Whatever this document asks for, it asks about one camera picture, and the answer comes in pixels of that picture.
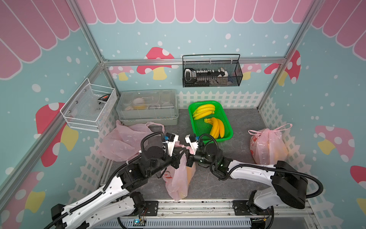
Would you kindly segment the pink plastic bag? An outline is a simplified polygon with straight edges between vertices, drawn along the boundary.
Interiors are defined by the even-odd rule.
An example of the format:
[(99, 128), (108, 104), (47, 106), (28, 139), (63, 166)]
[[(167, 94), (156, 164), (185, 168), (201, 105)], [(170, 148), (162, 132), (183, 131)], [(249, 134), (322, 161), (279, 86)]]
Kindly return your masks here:
[(179, 201), (188, 195), (190, 182), (196, 172), (196, 164), (191, 167), (186, 165), (187, 158), (184, 153), (180, 159), (179, 168), (169, 166), (164, 172), (163, 180), (169, 196), (175, 201)]
[(276, 129), (249, 130), (250, 152), (256, 164), (274, 165), (278, 161), (285, 161), (288, 150), (282, 138), (282, 132), (290, 130), (292, 124), (285, 124)]

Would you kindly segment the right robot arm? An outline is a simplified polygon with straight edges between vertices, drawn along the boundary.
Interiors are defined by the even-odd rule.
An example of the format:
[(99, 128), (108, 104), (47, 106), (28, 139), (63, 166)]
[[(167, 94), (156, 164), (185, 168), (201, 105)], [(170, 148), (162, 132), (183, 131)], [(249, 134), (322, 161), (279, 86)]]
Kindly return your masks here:
[(295, 209), (304, 209), (306, 200), (322, 194), (324, 186), (317, 178), (295, 170), (287, 162), (279, 160), (274, 165), (255, 165), (224, 157), (222, 149), (212, 137), (207, 143), (204, 135), (187, 135), (186, 143), (194, 153), (187, 156), (187, 165), (194, 162), (219, 180), (245, 179), (267, 185), (264, 190), (251, 192), (244, 204), (245, 211), (258, 215), (274, 206), (286, 204)]

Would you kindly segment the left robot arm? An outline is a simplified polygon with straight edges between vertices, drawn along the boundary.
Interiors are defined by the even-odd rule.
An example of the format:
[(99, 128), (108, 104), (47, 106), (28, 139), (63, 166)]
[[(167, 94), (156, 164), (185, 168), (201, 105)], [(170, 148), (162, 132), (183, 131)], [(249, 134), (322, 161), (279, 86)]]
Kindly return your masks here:
[(128, 203), (122, 209), (128, 215), (140, 213), (145, 202), (135, 190), (169, 166), (179, 168), (185, 150), (175, 151), (178, 138), (177, 134), (163, 132), (154, 132), (144, 137), (140, 154), (119, 166), (104, 186), (70, 205), (55, 205), (51, 209), (52, 221), (46, 228), (90, 229), (93, 224), (102, 221), (100, 211), (103, 208), (112, 207), (113, 201), (124, 196)]

